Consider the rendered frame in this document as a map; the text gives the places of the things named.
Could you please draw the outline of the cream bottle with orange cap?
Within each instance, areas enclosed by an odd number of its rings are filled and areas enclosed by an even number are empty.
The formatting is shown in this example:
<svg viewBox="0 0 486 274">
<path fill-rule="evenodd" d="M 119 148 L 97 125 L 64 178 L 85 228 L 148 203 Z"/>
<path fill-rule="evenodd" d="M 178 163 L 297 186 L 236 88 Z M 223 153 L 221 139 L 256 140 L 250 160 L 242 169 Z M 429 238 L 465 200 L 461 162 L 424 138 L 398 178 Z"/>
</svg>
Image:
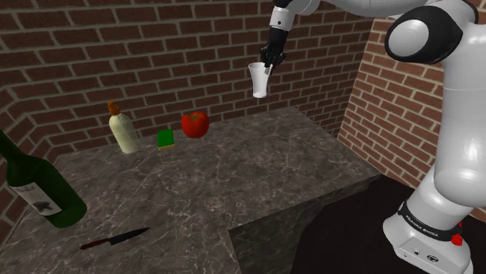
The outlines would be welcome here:
<svg viewBox="0 0 486 274">
<path fill-rule="evenodd" d="M 110 129 L 123 153 L 134 153 L 140 149 L 140 140 L 130 118 L 123 114 L 114 101 L 107 102 L 111 114 Z"/>
</svg>

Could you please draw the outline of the red tomato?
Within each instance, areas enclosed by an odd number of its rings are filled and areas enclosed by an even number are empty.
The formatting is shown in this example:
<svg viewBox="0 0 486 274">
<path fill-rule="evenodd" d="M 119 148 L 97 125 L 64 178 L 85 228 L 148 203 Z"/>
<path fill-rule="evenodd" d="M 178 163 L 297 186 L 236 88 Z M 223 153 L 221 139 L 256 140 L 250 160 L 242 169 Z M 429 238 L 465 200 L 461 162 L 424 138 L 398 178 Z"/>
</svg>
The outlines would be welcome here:
<svg viewBox="0 0 486 274">
<path fill-rule="evenodd" d="M 204 112 L 184 114 L 181 118 L 182 131 L 192 139 L 202 138 L 209 130 L 210 121 Z"/>
</svg>

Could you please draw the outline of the green and yellow sponge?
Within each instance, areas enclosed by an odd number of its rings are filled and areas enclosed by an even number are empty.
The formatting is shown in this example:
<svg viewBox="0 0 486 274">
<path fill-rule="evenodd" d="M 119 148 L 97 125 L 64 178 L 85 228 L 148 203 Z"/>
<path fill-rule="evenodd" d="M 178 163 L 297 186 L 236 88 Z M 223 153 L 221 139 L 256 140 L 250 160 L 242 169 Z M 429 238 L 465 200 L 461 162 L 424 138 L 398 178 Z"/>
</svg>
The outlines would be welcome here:
<svg viewBox="0 0 486 274">
<path fill-rule="evenodd" d="M 170 149 L 174 146 L 174 133 L 172 128 L 157 132 L 157 148 L 159 151 L 163 149 Z"/>
</svg>

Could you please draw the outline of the dark green wine bottle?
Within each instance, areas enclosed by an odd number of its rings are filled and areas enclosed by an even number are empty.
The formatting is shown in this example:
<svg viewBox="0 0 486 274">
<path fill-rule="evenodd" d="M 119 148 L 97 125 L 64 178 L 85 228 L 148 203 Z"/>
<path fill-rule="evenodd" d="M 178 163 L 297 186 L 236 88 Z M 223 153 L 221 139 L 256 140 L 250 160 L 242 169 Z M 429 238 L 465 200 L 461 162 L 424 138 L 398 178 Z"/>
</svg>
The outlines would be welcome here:
<svg viewBox="0 0 486 274">
<path fill-rule="evenodd" d="M 6 161 L 9 187 L 54 227 L 70 227 L 85 216 L 86 203 L 55 166 L 23 153 L 1 130 L 0 156 Z"/>
</svg>

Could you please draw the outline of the white cup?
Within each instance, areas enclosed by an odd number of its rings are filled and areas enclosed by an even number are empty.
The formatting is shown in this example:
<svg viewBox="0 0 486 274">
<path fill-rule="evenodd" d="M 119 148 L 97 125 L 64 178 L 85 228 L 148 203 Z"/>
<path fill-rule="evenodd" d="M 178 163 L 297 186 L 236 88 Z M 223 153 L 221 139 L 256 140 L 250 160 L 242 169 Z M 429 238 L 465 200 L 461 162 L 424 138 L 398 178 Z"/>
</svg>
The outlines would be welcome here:
<svg viewBox="0 0 486 274">
<path fill-rule="evenodd" d="M 252 78 L 253 97 L 258 99 L 266 97 L 269 76 L 273 66 L 266 67 L 264 62 L 253 62 L 248 65 L 248 69 Z"/>
</svg>

